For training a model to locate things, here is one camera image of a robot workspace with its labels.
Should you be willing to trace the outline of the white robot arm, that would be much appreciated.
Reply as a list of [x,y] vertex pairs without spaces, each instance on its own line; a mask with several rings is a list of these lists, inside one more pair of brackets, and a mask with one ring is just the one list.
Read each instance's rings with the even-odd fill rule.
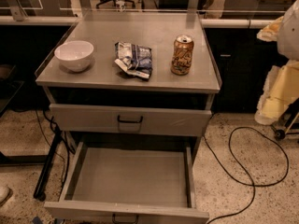
[[255,120],[271,125],[299,98],[299,0],[283,16],[261,29],[257,38],[276,41],[278,53],[288,59],[281,67],[274,65],[270,69],[257,104]]

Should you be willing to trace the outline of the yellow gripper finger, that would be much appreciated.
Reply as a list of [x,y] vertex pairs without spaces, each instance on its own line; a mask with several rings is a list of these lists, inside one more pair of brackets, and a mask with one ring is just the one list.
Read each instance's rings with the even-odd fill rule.
[[262,125],[271,125],[298,98],[299,62],[288,60],[282,67],[274,65],[267,74],[254,118]]
[[277,18],[270,24],[266,25],[263,29],[257,34],[257,38],[265,41],[272,42],[278,40],[278,32],[283,21],[283,16]]

